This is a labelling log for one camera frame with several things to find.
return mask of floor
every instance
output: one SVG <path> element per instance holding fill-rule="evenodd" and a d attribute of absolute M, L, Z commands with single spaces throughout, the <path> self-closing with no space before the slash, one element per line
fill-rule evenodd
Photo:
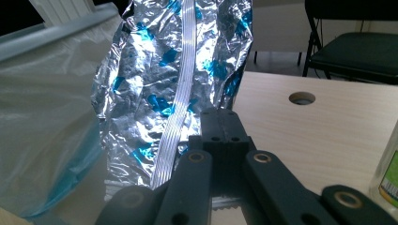
<path fill-rule="evenodd" d="M 251 52 L 246 64 L 246 70 L 301 77 L 302 70 L 304 69 L 305 55 L 306 53 L 304 52 L 301 56 L 301 62 L 298 65 L 298 52 L 258 52 L 257 62 L 254 63 L 254 52 Z M 308 71 L 308 77 L 326 79 L 322 71 L 315 72 L 311 68 Z"/>

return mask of folding chair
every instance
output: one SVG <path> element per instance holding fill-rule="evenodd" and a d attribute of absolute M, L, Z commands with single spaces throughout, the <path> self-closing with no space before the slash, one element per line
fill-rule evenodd
<path fill-rule="evenodd" d="M 398 35 L 345 33 L 322 46 L 317 20 L 397 21 L 394 0 L 305 0 L 311 35 L 303 77 L 308 68 L 348 80 L 398 84 Z"/>

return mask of bottle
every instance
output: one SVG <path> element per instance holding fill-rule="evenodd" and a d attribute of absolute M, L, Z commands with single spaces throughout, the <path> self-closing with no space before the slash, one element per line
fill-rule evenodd
<path fill-rule="evenodd" d="M 375 170 L 369 197 L 398 221 L 398 122 Z"/>

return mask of blue and silver foil wrapper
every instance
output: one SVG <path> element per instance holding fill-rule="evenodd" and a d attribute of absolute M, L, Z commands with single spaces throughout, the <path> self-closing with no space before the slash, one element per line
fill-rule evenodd
<path fill-rule="evenodd" d="M 253 42 L 251 0 L 136 0 L 94 79 L 107 196 L 166 182 L 200 111 L 231 109 Z"/>

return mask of plastic bag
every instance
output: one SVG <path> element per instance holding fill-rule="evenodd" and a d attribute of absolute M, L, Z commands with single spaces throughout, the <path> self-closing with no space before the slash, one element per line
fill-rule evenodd
<path fill-rule="evenodd" d="M 134 0 L 94 79 L 109 200 L 166 182 L 200 111 L 231 108 L 252 42 L 251 0 Z"/>
<path fill-rule="evenodd" d="M 0 63 L 0 206 L 40 216 L 84 177 L 101 151 L 92 78 L 118 16 Z"/>

